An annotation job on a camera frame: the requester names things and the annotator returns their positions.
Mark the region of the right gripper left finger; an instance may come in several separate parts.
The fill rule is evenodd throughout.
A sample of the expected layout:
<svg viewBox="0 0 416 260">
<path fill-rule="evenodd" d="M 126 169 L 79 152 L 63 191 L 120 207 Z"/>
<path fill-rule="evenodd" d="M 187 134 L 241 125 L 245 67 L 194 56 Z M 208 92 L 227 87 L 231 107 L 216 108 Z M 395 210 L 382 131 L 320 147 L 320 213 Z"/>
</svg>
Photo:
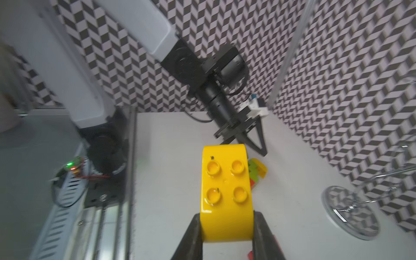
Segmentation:
<svg viewBox="0 0 416 260">
<path fill-rule="evenodd" d="M 203 233 L 200 214 L 193 216 L 171 260 L 202 260 Z"/>
</svg>

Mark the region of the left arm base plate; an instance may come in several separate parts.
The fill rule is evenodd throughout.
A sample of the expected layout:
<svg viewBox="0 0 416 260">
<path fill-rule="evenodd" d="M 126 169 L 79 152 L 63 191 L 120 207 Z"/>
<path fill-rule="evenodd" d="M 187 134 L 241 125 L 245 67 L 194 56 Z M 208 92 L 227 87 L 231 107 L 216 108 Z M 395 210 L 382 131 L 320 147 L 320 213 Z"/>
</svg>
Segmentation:
<svg viewBox="0 0 416 260">
<path fill-rule="evenodd" d="M 87 156 L 83 156 L 83 172 L 81 178 L 86 181 L 86 196 L 84 208 L 101 207 L 111 203 L 118 203 L 125 197 L 125 177 L 127 162 L 105 175 L 94 167 Z"/>
</svg>

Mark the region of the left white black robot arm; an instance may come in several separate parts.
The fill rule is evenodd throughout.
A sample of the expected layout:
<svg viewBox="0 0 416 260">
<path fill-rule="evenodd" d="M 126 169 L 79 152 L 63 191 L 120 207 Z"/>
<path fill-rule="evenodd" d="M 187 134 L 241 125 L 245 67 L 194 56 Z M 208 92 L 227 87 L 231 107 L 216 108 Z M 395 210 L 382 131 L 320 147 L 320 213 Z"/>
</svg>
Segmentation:
<svg viewBox="0 0 416 260">
<path fill-rule="evenodd" d="M 106 176 L 126 162 L 126 119 L 107 94 L 111 86 L 135 86 L 142 75 L 137 58 L 152 56 L 168 76 L 200 101 L 217 137 L 254 147 L 248 131 L 261 126 L 231 104 L 226 87 L 246 85 L 249 68 L 229 43 L 206 58 L 177 31 L 152 1 L 2 1 L 1 39 L 16 49 L 44 79 L 69 112 L 95 168 Z"/>
</svg>

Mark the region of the yellow long lego brick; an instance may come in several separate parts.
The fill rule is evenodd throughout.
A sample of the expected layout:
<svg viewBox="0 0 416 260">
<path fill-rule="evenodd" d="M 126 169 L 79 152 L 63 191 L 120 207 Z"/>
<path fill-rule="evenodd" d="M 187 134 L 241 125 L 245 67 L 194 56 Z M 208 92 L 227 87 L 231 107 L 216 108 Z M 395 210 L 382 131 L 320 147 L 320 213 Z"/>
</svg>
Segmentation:
<svg viewBox="0 0 416 260">
<path fill-rule="evenodd" d="M 261 178 L 264 179 L 266 177 L 267 172 L 268 172 L 268 168 L 261 161 L 259 161 L 256 158 L 252 158 L 251 160 L 256 165 L 258 175 Z"/>
</svg>

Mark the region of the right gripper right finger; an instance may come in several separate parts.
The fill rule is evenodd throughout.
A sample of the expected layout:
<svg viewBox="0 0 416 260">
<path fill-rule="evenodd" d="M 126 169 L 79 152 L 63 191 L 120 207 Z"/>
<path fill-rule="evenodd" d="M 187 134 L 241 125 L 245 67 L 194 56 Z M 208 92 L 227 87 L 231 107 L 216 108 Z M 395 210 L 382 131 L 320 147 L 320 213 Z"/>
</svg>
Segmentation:
<svg viewBox="0 0 416 260">
<path fill-rule="evenodd" d="M 254 260 L 286 259 L 264 215 L 258 211 L 254 211 L 252 255 Z"/>
</svg>

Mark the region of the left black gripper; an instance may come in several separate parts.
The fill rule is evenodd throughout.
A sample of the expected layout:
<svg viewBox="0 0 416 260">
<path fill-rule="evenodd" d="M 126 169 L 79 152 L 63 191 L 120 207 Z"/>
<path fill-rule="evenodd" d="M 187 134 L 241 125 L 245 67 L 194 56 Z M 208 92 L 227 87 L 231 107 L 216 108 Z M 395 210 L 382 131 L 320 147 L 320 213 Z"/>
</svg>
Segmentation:
<svg viewBox="0 0 416 260">
<path fill-rule="evenodd" d="M 237 140 L 262 157 L 268 154 L 261 117 L 248 118 L 248 108 L 237 112 L 224 91 L 213 81 L 199 87 L 196 97 L 219 127 L 214 136 L 223 138 L 221 145 Z"/>
</svg>

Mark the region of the yellow curved lego brick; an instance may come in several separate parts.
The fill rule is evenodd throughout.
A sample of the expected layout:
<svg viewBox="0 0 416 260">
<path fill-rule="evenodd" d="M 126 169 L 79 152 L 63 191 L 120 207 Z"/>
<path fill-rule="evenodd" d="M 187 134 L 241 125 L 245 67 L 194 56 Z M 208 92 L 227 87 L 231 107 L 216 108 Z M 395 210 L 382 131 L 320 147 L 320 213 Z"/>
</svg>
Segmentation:
<svg viewBox="0 0 416 260">
<path fill-rule="evenodd" d="M 245 145 L 203 148 L 199 219 L 205 243 L 253 239 L 254 208 Z"/>
</svg>

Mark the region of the green lego brick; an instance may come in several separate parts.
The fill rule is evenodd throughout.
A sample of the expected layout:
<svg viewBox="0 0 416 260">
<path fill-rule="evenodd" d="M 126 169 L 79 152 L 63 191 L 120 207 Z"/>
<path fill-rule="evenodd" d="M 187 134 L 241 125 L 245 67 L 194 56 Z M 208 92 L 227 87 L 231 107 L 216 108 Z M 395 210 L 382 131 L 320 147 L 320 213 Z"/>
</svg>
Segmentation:
<svg viewBox="0 0 416 260">
<path fill-rule="evenodd" d="M 256 158 L 249 159 L 248 160 L 248 166 L 249 166 L 250 181 L 256 184 L 259 181 L 259 178 L 258 178 L 258 160 Z"/>
</svg>

